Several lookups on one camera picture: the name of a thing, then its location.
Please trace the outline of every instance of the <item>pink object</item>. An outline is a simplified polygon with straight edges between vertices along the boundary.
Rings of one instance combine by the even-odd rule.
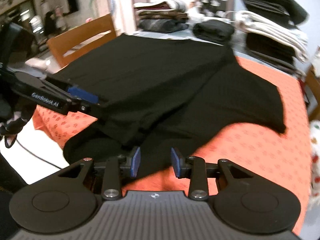
[[[300,200],[301,214],[294,228],[299,234],[308,205],[311,175],[311,146],[308,116],[299,83],[296,79],[259,63],[237,58],[240,65],[278,87],[284,105],[285,134],[250,123],[225,127],[195,155],[216,163],[227,158],[260,176],[292,191]],[[96,119],[82,113],[68,116],[37,107],[33,116],[35,129],[40,129],[63,147],[66,141]],[[209,179],[210,194],[216,194],[214,179]],[[185,190],[188,179],[176,179],[173,169],[155,173],[123,188],[132,190]]]

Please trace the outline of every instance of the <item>grey ribbed surface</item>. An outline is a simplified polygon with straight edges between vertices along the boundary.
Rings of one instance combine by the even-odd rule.
[[[19,231],[12,240],[297,240],[292,233],[252,236],[237,232],[218,220],[204,202],[182,191],[129,191],[118,201],[105,202],[86,225],[55,236]]]

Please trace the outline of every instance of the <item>white floor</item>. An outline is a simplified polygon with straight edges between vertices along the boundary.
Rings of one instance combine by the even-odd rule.
[[[36,131],[32,121],[30,121],[18,135],[18,140],[25,148],[39,157],[54,163],[61,168],[68,166],[58,144],[48,138],[44,132]],[[33,157],[17,143],[15,143],[11,149],[7,149],[2,141],[0,143],[0,152],[28,184],[43,179],[58,170],[36,157]],[[319,236],[320,207],[314,207],[306,214],[300,237],[303,240],[318,240]]]

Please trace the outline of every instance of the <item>black t-shirt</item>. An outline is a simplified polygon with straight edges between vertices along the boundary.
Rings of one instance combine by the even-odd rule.
[[[230,46],[121,35],[54,75],[108,102],[99,121],[64,148],[68,162],[103,161],[141,147],[139,177],[192,154],[237,122],[284,133],[277,87],[243,69]]]

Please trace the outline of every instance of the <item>chair backrest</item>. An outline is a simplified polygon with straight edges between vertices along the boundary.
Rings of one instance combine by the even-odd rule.
[[[65,55],[69,50],[82,42],[100,34],[108,32],[100,38],[84,45],[75,50],[73,53]],[[52,55],[56,58],[61,67],[65,67],[70,62],[76,60],[90,50],[93,50],[116,37],[115,28],[113,26],[110,14],[85,23],[79,27],[71,29],[47,41],[48,47]]]

